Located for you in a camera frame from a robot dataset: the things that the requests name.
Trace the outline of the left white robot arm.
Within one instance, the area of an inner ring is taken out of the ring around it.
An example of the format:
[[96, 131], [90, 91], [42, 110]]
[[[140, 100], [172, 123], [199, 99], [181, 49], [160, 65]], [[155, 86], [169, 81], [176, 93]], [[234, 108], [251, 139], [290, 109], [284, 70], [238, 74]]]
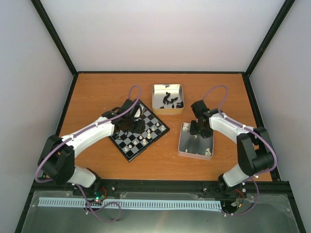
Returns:
[[74, 133], [62, 137], [51, 135], [44, 145], [37, 168], [48, 178], [40, 179], [35, 174], [35, 181], [54, 181], [57, 185], [77, 184], [83, 186], [90, 195], [97, 195], [101, 190], [99, 176], [89, 168], [76, 166], [76, 157], [91, 145], [119, 131], [143, 132], [145, 123], [140, 119], [142, 113], [138, 100], [127, 99], [122, 107], [103, 113], [93, 123]]

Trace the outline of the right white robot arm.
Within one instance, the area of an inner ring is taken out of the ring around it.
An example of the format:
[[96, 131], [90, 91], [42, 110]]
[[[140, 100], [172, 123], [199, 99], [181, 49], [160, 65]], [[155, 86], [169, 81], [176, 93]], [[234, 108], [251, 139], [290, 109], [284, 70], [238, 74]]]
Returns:
[[221, 196], [227, 197], [232, 189], [243, 182], [276, 167], [276, 153], [264, 127], [249, 128], [219, 109], [210, 110], [203, 100], [193, 103], [191, 109], [196, 117], [190, 123], [191, 135], [210, 138], [217, 131], [237, 146], [238, 163], [218, 178]]

